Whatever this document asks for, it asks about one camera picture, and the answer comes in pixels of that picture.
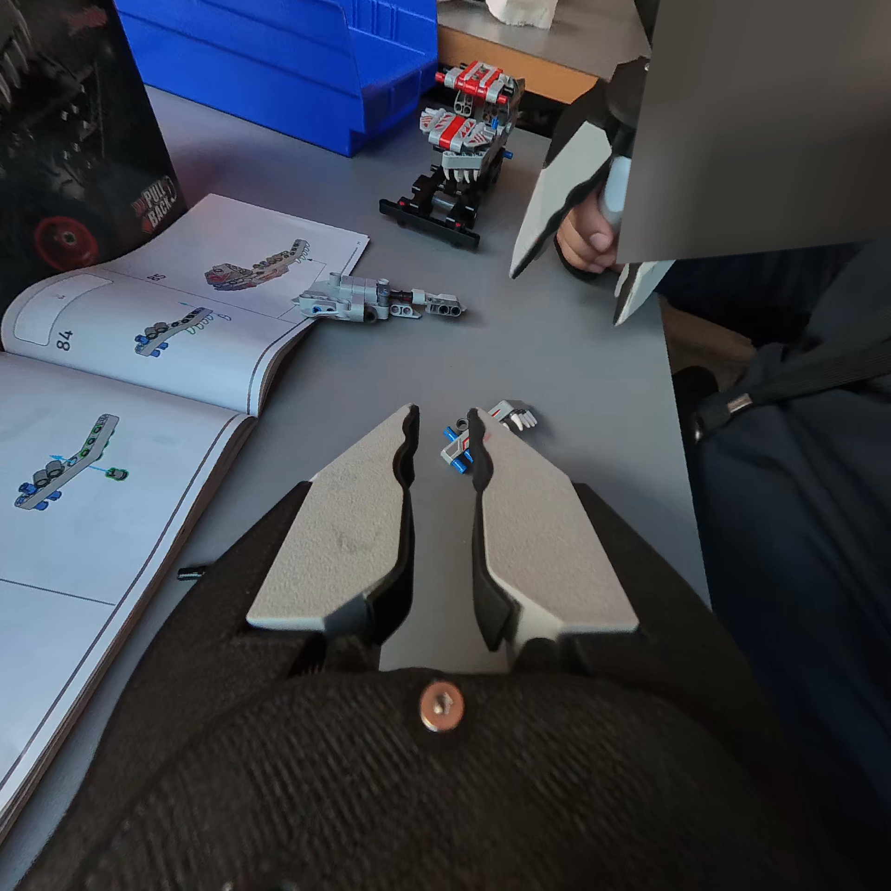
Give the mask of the grey lego beam white claws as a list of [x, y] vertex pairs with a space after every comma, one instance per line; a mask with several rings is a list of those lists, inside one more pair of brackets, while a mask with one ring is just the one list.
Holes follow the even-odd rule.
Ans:
[[[516, 399], [501, 400], [488, 410], [488, 414], [505, 429], [519, 434], [535, 428], [538, 424], [538, 419], [529, 405]], [[469, 429], [468, 416], [464, 415], [443, 431], [448, 442], [440, 455], [446, 464], [461, 474], [472, 469], [473, 459], [470, 453]]]

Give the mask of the person's right hand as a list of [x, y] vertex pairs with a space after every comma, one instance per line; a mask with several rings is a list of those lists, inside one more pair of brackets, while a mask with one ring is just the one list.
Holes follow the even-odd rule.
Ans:
[[563, 259], [584, 273], [621, 272], [617, 263], [617, 236], [599, 209], [596, 196], [572, 208], [556, 232], [556, 244]]

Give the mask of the black lego set box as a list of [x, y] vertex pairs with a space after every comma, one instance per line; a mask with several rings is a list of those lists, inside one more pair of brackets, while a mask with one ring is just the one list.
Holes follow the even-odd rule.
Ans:
[[1, 299], [119, 258], [187, 203], [111, 1], [1, 3]]

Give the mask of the grey table with wooden edge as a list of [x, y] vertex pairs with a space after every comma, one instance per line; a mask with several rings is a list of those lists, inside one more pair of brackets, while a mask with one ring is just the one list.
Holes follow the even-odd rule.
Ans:
[[651, 54], [632, 1], [558, 2], [551, 28], [514, 26], [484, 2], [438, 5], [439, 60], [485, 61], [526, 80], [527, 91], [569, 104], [616, 67]]

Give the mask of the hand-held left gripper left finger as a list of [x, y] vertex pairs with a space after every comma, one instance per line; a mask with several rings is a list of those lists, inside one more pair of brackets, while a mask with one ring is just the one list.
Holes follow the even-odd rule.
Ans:
[[417, 405], [399, 408], [310, 481], [247, 613], [252, 628], [381, 645], [412, 606]]

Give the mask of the white paper tissue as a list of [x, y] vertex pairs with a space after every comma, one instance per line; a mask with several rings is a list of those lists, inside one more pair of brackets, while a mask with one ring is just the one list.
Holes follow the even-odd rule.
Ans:
[[484, 1], [484, 4], [487, 10], [502, 24], [549, 30], [559, 2], [557, 0], [490, 0]]

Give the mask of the black red lego vehicle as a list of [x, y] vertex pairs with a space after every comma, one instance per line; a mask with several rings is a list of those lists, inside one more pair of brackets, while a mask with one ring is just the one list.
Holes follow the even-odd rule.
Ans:
[[379, 211], [401, 227], [426, 232], [456, 248], [476, 251], [480, 203], [495, 186], [512, 153], [513, 132], [524, 78], [484, 61], [441, 66], [436, 83], [453, 92], [451, 108], [426, 107], [420, 132], [439, 153], [439, 162], [413, 182], [412, 193], [381, 199]]

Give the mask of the person's navy clothing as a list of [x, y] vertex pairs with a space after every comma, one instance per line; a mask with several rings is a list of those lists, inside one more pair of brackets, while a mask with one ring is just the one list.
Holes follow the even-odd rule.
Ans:
[[712, 606], [830, 842], [889, 889], [889, 306], [757, 354], [689, 415]]

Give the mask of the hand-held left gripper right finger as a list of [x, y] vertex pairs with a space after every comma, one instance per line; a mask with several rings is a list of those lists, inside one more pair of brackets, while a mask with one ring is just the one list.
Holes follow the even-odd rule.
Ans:
[[469, 412], [474, 615], [486, 648], [632, 634], [640, 620], [569, 476]]

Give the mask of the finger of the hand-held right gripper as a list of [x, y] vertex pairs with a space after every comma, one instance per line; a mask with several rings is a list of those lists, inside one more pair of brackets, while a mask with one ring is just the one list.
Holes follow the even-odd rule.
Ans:
[[614, 326], [626, 322], [647, 301], [673, 265], [674, 260], [667, 260], [628, 263], [624, 266], [614, 291]]
[[511, 255], [512, 280], [541, 254], [569, 211], [602, 189], [612, 150], [606, 131], [585, 120], [542, 167]]

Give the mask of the lego instruction booklet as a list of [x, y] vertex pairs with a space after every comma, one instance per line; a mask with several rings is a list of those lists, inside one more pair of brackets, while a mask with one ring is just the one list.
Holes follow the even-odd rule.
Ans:
[[367, 234], [210, 194], [2, 319], [1, 813], [17, 819]]

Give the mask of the blue plastic bin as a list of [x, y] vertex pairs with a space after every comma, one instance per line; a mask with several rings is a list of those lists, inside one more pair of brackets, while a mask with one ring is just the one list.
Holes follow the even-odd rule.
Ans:
[[434, 1], [117, 1], [144, 83], [345, 157], [416, 111]]

